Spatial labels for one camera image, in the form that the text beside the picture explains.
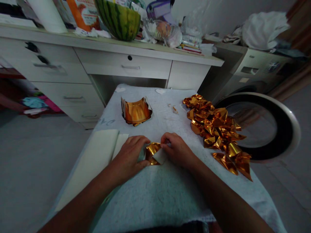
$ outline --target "washing machine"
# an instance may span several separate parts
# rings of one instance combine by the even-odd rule
[[[286,74],[293,60],[246,47],[218,43],[216,56],[225,60],[211,69],[198,93],[242,127],[246,139],[239,147],[252,162],[267,163],[294,153],[299,145],[299,123],[290,109],[268,93]]]
[[[286,68],[294,61],[285,56],[216,43],[216,57],[224,60],[222,67],[212,67],[198,93],[213,104],[238,92],[266,94],[286,75]]]

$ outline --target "paper towel roll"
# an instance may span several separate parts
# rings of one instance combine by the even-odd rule
[[[27,1],[47,31],[55,33],[68,32],[52,0]]]

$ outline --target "watermelon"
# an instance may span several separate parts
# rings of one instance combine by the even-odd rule
[[[106,0],[95,0],[95,5],[114,37],[124,41],[135,39],[140,26],[140,15],[136,11]]]

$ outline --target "drawer handle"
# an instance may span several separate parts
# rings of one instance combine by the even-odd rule
[[[64,96],[64,99],[83,99],[83,96],[80,96],[80,97],[67,97],[67,96]]]
[[[57,69],[61,68],[62,66],[55,66],[55,65],[42,65],[42,64],[33,64],[35,67],[44,67],[44,68],[51,68],[51,69]]]
[[[121,65],[121,67],[125,68],[125,69],[140,70],[140,66],[124,66],[124,65]]]
[[[85,116],[85,115],[82,115],[81,117],[83,118],[91,118],[91,117],[97,117],[97,115],[95,114],[94,116]]]

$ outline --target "snack bag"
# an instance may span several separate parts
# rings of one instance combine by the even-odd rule
[[[85,31],[100,30],[98,12],[94,0],[67,0],[77,26]]]

